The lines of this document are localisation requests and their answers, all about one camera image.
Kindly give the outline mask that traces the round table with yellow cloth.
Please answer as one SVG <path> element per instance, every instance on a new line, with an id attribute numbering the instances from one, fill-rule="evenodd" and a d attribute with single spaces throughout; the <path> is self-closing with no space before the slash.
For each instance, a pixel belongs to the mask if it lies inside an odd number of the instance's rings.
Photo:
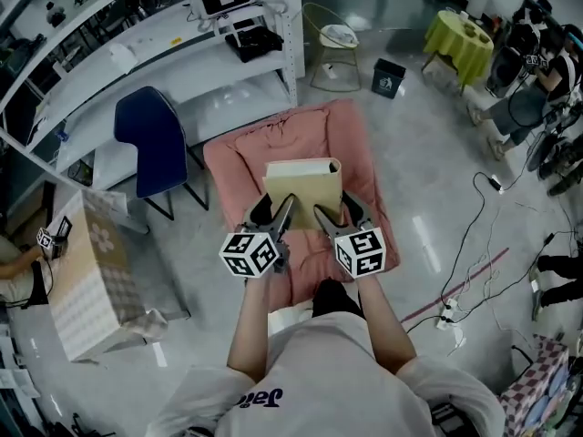
<path id="1" fill-rule="evenodd" d="M 477 24 L 456 12 L 439 11 L 424 40 L 424 52 L 428 58 L 421 71 L 436 58 L 445 60 L 455 70 L 462 90 L 483 79 L 490 67 L 494 50 L 492 39 Z"/>

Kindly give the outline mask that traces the checkered box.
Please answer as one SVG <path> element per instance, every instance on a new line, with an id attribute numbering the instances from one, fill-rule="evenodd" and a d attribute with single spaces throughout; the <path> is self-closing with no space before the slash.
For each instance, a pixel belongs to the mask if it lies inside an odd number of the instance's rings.
<path id="1" fill-rule="evenodd" d="M 506 414 L 503 437 L 531 437 L 558 407 L 567 388 L 568 347 L 535 335 L 537 356 L 499 397 Z"/>

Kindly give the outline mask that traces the white power strip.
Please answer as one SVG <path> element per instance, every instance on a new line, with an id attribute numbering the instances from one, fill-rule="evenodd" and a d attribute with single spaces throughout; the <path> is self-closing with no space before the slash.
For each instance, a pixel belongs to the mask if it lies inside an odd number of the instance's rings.
<path id="1" fill-rule="evenodd" d="M 448 330 L 450 328 L 453 328 L 456 325 L 455 315 L 458 312 L 459 309 L 457 300 L 454 298 L 448 299 L 440 315 L 438 316 L 438 320 L 435 326 L 439 330 Z"/>

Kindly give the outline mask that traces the floral cloth covered box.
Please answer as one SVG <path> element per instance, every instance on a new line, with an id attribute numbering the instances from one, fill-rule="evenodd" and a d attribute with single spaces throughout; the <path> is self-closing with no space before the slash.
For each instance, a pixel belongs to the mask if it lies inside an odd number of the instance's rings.
<path id="1" fill-rule="evenodd" d="M 62 255 L 51 261 L 48 295 L 71 362 L 91 361 L 136 338 L 159 340 L 168 329 L 158 310 L 145 308 L 111 210 L 99 195 L 79 190 L 49 225 L 56 233 L 63 219 L 71 224 Z"/>

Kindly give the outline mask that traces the blue chair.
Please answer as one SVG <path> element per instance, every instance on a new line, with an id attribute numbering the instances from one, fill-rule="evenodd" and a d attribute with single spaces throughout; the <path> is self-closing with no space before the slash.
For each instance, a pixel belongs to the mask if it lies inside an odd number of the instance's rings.
<path id="1" fill-rule="evenodd" d="M 164 209 L 152 199 L 158 194 L 170 196 L 170 191 L 182 187 L 204 209 L 204 202 L 189 185 L 188 160 L 200 169 L 205 166 L 187 145 L 185 132 L 174 107 L 153 86 L 128 94 L 116 104 L 114 138 L 136 148 L 137 197 L 166 219 L 174 219 L 171 208 Z"/>

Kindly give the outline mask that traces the person's white shirt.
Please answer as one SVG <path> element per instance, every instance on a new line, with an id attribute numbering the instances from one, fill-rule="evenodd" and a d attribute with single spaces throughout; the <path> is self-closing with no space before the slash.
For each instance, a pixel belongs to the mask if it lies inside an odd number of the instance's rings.
<path id="1" fill-rule="evenodd" d="M 505 412 L 471 374 L 419 356 L 399 371 L 373 356 L 365 321 L 334 312 L 271 336 L 261 381 L 228 367 L 189 370 L 146 437 L 440 437 L 449 403 L 479 437 L 502 437 Z"/>

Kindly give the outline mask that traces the black bag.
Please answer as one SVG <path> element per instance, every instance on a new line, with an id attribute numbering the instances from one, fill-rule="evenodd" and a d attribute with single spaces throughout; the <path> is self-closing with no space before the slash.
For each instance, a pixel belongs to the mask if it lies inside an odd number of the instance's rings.
<path id="1" fill-rule="evenodd" d="M 242 63 L 283 49 L 283 39 L 264 26 L 228 34 L 225 36 L 225 42 Z"/>

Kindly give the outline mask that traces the black waste bin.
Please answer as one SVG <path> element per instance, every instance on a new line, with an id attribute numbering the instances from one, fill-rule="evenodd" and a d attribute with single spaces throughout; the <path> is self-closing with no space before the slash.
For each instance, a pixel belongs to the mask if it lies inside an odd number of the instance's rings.
<path id="1" fill-rule="evenodd" d="M 405 77 L 406 68 L 379 58 L 373 67 L 371 90 L 380 96 L 394 99 Z"/>

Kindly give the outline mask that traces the tan book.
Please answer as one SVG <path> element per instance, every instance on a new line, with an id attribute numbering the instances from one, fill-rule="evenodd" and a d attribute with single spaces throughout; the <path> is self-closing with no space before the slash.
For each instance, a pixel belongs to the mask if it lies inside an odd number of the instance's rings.
<path id="1" fill-rule="evenodd" d="M 313 213 L 315 205 L 322 207 L 335 223 L 343 222 L 342 165 L 336 158 L 269 162 L 263 185 L 273 210 L 277 210 L 290 194 L 296 197 L 292 230 L 320 229 Z"/>

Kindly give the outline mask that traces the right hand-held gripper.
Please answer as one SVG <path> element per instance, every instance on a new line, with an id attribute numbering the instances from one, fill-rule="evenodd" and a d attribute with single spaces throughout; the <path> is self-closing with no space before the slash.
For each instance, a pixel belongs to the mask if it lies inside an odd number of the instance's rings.
<path id="1" fill-rule="evenodd" d="M 316 221 L 333 240 L 336 261 L 353 279 L 384 271 L 386 245 L 381 229 L 374 226 L 370 207 L 349 191 L 343 192 L 342 203 L 352 224 L 337 224 L 322 206 L 313 206 Z"/>

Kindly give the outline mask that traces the white metal shelf unit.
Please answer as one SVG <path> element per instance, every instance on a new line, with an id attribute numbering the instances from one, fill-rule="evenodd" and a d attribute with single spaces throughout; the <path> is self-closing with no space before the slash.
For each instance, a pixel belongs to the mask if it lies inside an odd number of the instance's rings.
<path id="1" fill-rule="evenodd" d="M 178 110 L 191 144 L 296 106 L 296 80 L 304 73 L 302 0 L 259 0 L 207 21 L 181 2 L 136 22 L 62 75 L 34 109 L 31 130 L 16 139 L 5 109 L 17 90 L 60 43 L 116 1 L 89 0 L 78 8 L 0 98 L 0 139 L 54 178 L 65 180 L 86 155 L 95 160 L 96 189 L 135 173 L 136 149 L 115 140 L 114 113 L 120 99 L 143 86 L 160 90 Z M 278 34 L 283 49 L 242 63 L 225 36 L 255 26 Z"/>

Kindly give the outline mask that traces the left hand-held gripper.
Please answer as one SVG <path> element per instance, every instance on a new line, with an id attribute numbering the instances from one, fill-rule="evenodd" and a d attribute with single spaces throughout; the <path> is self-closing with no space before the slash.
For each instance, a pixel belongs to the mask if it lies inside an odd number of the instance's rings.
<path id="1" fill-rule="evenodd" d="M 271 271 L 289 271 L 290 250 L 282 237 L 291 226 L 296 207 L 296 196 L 289 194 L 272 219 L 271 197 L 263 193 L 246 210 L 244 222 L 227 235 L 219 252 L 232 276 L 258 279 Z"/>

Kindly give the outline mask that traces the person's right forearm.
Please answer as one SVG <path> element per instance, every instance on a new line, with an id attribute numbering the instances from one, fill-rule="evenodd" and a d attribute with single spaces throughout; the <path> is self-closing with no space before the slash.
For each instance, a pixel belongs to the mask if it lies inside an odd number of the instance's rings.
<path id="1" fill-rule="evenodd" d="M 375 276 L 356 280 L 363 315 L 366 319 L 373 355 L 392 374 L 416 357 L 414 345 L 384 294 Z"/>

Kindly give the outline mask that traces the person's left forearm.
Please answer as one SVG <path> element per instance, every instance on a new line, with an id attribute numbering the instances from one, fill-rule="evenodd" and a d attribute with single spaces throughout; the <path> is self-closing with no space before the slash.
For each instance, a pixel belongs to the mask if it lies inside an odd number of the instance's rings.
<path id="1" fill-rule="evenodd" d="M 251 279 L 245 285 L 227 366 L 260 382 L 267 369 L 269 349 L 270 277 Z"/>

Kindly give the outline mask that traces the person's black shorts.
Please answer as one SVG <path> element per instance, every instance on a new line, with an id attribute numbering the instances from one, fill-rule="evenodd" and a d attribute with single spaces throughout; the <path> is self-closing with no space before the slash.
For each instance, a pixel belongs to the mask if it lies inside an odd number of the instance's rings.
<path id="1" fill-rule="evenodd" d="M 361 306 L 348 295 L 343 284 L 338 280 L 325 279 L 312 299 L 312 317 L 334 312 L 349 312 L 364 319 Z"/>

